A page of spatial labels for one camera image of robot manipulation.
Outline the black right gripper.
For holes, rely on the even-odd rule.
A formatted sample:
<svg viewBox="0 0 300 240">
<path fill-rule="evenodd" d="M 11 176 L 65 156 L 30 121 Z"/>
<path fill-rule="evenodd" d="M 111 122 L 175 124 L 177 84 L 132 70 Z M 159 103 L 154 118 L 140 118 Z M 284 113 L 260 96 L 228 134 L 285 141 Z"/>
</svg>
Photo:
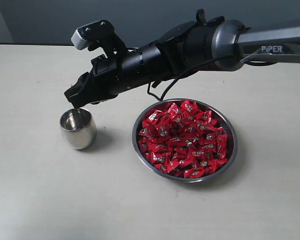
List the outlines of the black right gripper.
<svg viewBox="0 0 300 240">
<path fill-rule="evenodd" d="M 64 92 L 75 109 L 114 99 L 123 92 L 150 83 L 150 70 L 140 53 L 106 58 L 100 55 L 92 61 L 92 69 L 83 73 Z"/>
</svg>

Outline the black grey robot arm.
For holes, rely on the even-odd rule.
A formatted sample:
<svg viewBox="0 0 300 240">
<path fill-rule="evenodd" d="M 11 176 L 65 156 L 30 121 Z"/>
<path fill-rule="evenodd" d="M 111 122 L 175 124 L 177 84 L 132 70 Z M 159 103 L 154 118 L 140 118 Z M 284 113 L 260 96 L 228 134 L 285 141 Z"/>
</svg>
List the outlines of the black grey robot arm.
<svg viewBox="0 0 300 240">
<path fill-rule="evenodd" d="M 264 67 L 277 63 L 300 64 L 300 19 L 261 27 L 218 16 L 182 23 L 142 47 L 128 48 L 107 20 L 75 30 L 78 50 L 103 49 L 91 60 L 92 68 L 64 93 L 74 108 L 98 104 L 119 94 L 161 82 L 187 78 L 199 71 L 234 72 L 244 65 Z"/>
</svg>

